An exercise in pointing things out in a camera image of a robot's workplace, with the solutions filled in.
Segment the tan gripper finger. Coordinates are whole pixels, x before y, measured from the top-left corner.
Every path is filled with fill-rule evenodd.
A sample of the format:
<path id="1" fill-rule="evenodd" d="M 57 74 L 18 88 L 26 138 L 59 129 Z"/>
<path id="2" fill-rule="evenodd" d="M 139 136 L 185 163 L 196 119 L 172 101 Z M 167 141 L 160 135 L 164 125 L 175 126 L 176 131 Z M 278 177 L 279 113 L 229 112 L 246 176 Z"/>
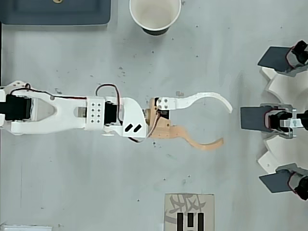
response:
<path id="1" fill-rule="evenodd" d="M 211 143 L 198 143 L 193 140 L 189 133 L 181 126 L 171 127 L 171 138 L 183 138 L 189 145 L 202 151 L 211 151 L 221 147 L 224 144 L 224 139 L 220 138 Z"/>

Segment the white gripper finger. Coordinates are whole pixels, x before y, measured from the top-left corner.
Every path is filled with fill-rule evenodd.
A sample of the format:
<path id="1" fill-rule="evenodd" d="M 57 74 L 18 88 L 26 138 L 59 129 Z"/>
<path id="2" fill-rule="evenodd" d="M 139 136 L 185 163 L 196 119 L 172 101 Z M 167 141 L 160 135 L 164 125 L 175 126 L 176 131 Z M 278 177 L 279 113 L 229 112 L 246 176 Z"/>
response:
<path id="1" fill-rule="evenodd" d="M 197 100 L 202 98 L 213 98 L 219 100 L 224 104 L 229 114 L 232 113 L 233 107 L 230 102 L 215 92 L 200 92 L 195 95 L 186 98 L 170 98 L 170 97 L 159 97 L 156 101 L 156 106 L 160 110 L 178 110 L 185 109 L 194 104 Z"/>

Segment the tan gripper body with servo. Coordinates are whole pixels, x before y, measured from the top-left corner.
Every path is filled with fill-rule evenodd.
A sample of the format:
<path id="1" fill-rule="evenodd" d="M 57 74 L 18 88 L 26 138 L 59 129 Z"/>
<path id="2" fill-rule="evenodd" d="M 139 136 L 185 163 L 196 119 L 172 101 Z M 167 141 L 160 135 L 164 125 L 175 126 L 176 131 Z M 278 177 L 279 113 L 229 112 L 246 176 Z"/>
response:
<path id="1" fill-rule="evenodd" d="M 148 125 L 148 138 L 169 139 L 171 120 L 169 110 L 157 106 L 158 98 L 151 98 L 149 108 L 143 109 L 145 122 Z"/>

